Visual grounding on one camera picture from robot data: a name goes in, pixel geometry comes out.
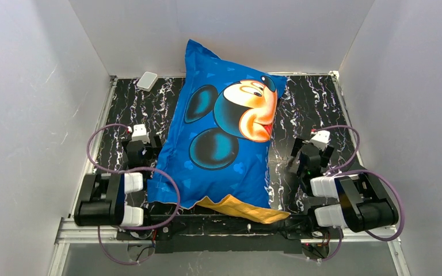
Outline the yellow and blue pillowcase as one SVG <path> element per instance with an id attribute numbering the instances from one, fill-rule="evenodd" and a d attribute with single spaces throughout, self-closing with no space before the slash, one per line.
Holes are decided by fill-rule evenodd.
<path id="1" fill-rule="evenodd" d="M 268 154 L 287 78 L 221 59 L 194 40 L 186 44 L 185 67 L 148 202 L 202 206 L 262 224 L 286 219 L 288 212 L 270 205 Z"/>

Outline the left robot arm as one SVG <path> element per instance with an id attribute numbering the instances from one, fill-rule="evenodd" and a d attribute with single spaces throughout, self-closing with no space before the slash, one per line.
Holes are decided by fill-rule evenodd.
<path id="1" fill-rule="evenodd" d="M 159 136 L 150 135 L 144 124 L 129 126 L 121 145 L 126 153 L 123 170 L 148 165 L 162 149 Z M 143 190 L 146 179 L 141 172 L 86 174 L 74 209 L 76 225 L 128 228 L 151 224 L 146 208 L 127 203 L 127 195 Z"/>

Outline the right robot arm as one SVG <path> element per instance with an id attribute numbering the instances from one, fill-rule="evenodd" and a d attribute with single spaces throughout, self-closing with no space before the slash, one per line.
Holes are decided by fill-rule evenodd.
<path id="1" fill-rule="evenodd" d="M 381 176 L 356 166 L 342 172 L 327 169 L 334 147 L 330 146 L 327 129 L 312 131 L 309 140 L 297 138 L 287 169 L 298 161 L 291 178 L 310 197 L 334 198 L 333 205 L 313 206 L 298 216 L 293 226 L 305 232 L 322 228 L 348 228 L 369 233 L 372 229 L 398 224 L 393 240 L 403 230 L 405 214 L 396 190 Z"/>

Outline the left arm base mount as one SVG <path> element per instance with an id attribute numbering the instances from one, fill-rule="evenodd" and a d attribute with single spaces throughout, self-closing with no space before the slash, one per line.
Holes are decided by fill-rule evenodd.
<path id="1" fill-rule="evenodd" d="M 117 230 L 118 240 L 149 240 L 151 241 L 158 231 L 169 228 L 174 217 L 166 214 L 146 214 L 140 226 L 113 226 Z"/>

